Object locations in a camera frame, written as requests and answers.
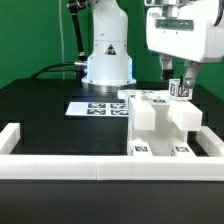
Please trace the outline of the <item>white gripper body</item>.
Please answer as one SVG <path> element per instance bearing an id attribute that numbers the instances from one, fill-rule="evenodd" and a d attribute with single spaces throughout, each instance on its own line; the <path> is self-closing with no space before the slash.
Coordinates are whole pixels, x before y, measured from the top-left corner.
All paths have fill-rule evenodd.
<path id="1" fill-rule="evenodd" d="M 199 63 L 224 57 L 222 0 L 145 1 L 148 49 Z"/>

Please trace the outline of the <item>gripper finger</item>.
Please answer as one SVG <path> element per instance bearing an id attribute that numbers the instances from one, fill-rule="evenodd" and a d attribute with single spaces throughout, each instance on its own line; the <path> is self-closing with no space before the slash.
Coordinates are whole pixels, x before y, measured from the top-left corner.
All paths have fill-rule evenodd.
<path id="1" fill-rule="evenodd" d="M 159 55 L 161 65 L 161 78 L 163 80 L 169 80 L 174 77 L 173 69 L 173 57 L 167 54 L 161 53 Z"/>
<path id="2" fill-rule="evenodd" d="M 180 78 L 180 83 L 185 89 L 193 89 L 196 83 L 196 77 L 202 64 L 195 61 L 185 61 L 185 71 Z"/>

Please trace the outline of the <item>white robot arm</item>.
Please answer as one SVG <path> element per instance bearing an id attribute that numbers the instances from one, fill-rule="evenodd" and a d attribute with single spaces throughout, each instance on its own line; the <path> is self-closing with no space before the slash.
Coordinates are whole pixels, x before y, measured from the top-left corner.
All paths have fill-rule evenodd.
<path id="1" fill-rule="evenodd" d="M 87 59 L 84 83 L 122 86 L 133 82 L 127 54 L 126 13 L 116 0 L 87 0 L 93 13 L 93 52 Z M 186 61 L 181 85 L 192 89 L 203 63 L 224 58 L 224 10 L 222 0 L 143 0 L 146 42 L 160 54 L 162 77 L 174 75 L 172 59 Z"/>

